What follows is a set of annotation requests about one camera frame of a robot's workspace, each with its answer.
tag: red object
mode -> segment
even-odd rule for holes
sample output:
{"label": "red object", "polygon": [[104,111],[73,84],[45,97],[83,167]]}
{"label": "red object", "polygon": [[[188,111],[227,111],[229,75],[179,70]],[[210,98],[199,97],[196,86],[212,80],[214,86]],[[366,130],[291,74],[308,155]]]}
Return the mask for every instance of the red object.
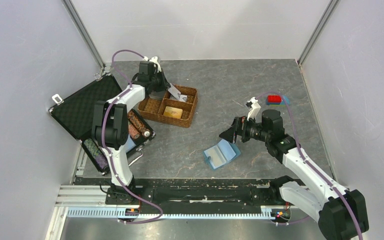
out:
{"label": "red object", "polygon": [[282,98],[278,95],[268,95],[267,102],[269,104],[280,104],[282,102]]}

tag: wooden tray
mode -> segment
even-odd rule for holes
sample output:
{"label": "wooden tray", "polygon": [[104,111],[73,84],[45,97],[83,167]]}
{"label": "wooden tray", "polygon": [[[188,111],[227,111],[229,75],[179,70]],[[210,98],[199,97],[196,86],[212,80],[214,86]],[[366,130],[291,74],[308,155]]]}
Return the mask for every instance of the wooden tray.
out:
{"label": "wooden tray", "polygon": [[[198,103],[198,91],[196,88],[192,87],[179,86],[176,84],[174,84],[174,86],[180,91],[181,94],[187,95],[187,102],[170,99],[171,94],[166,91],[162,100],[147,97],[141,101],[139,103],[139,107],[137,108],[140,115],[142,115],[144,119],[149,119],[155,122],[189,128],[191,126],[192,119],[194,118],[195,108]],[[183,109],[181,118],[179,119],[164,116],[163,113],[167,106]]]}

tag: gray floor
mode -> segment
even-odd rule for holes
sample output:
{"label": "gray floor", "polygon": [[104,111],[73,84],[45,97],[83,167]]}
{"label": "gray floor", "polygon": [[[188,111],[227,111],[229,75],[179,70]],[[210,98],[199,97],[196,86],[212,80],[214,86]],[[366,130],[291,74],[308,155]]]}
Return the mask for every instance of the gray floor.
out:
{"label": "gray floor", "polygon": [[[292,220],[304,218],[294,210]],[[276,227],[269,220],[164,219],[123,225],[109,218],[67,218],[61,240],[322,240],[315,221]]]}
{"label": "gray floor", "polygon": [[[131,77],[138,62],[117,62],[117,67]],[[324,147],[300,70],[292,59],[246,60],[174,60],[162,61],[167,80],[198,90],[198,106],[190,128],[148,121],[156,137],[143,149],[144,156],[131,166],[135,178],[277,178],[296,177],[271,157],[264,143],[239,142],[241,156],[217,170],[205,162],[203,151],[220,141],[236,116],[244,116],[244,103],[251,97],[274,90],[290,99],[297,133],[302,147],[324,171],[331,175]],[[127,84],[112,71],[121,86]],[[266,109],[260,101],[262,110]],[[292,125],[284,106],[273,107],[282,112],[286,132]],[[102,177],[90,161],[83,177]]]}

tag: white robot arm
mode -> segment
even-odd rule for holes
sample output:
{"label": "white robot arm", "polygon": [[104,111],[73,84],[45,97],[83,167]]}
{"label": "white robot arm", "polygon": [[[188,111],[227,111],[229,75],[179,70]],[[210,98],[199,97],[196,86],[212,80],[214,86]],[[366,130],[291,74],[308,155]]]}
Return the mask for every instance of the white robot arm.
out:
{"label": "white robot arm", "polygon": [[292,170],[306,187],[303,188],[289,176],[282,176],[270,182],[272,197],[279,202],[292,203],[308,214],[318,222],[326,239],[350,239],[357,235],[349,211],[355,215],[361,232],[367,231],[369,221],[364,196],[356,189],[348,191],[317,166],[295,139],[285,134],[279,111],[264,110],[261,122],[257,123],[254,117],[260,106],[255,98],[246,106],[250,114],[235,117],[231,127],[222,132],[220,138],[235,143],[239,135],[243,143],[250,139],[264,142],[268,153]]}
{"label": "white robot arm", "polygon": [[[119,178],[125,186],[134,188],[134,184],[132,184],[134,178],[129,168],[125,145],[129,137],[128,112],[150,93],[166,91],[169,87],[170,84],[164,76],[158,57],[151,59],[145,57],[143,61],[139,63],[139,72],[133,77],[132,85],[127,86],[121,94],[114,98],[95,103],[92,138],[98,142],[100,147],[103,146],[102,126],[104,115],[108,106],[113,103],[106,121],[104,134],[105,145],[110,152],[102,148],[107,159],[110,159],[110,154],[112,154],[113,161],[112,164],[109,164],[109,167],[111,170],[111,186],[114,188],[113,192],[117,190],[120,192],[124,191],[117,178]],[[146,137],[150,134],[150,132],[144,133]]]}

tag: white bracket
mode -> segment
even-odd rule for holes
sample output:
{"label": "white bracket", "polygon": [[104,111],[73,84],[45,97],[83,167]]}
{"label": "white bracket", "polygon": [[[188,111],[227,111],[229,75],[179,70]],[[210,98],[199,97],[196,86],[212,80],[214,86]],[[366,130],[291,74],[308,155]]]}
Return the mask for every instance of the white bracket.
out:
{"label": "white bracket", "polygon": [[107,63],[105,67],[101,70],[101,75],[111,73],[111,63]]}
{"label": "white bracket", "polygon": [[161,72],[160,58],[158,56],[153,56],[151,59],[149,59],[147,56],[145,56],[145,57],[143,57],[143,60],[148,61],[148,62],[153,62],[158,68],[157,73]]}
{"label": "white bracket", "polygon": [[247,102],[247,107],[249,109],[247,120],[255,119],[261,109],[261,106],[259,105],[258,100],[255,97],[252,97]]}
{"label": "white bracket", "polygon": [[283,200],[295,205],[316,222],[319,221],[319,211],[322,210],[322,205],[314,194],[298,185],[296,181],[283,184],[279,190]]}
{"label": "white bracket", "polygon": [[99,81],[99,80],[102,79],[102,76],[101,76],[99,73],[95,73],[93,76],[95,77],[95,79],[96,79],[97,81]]}

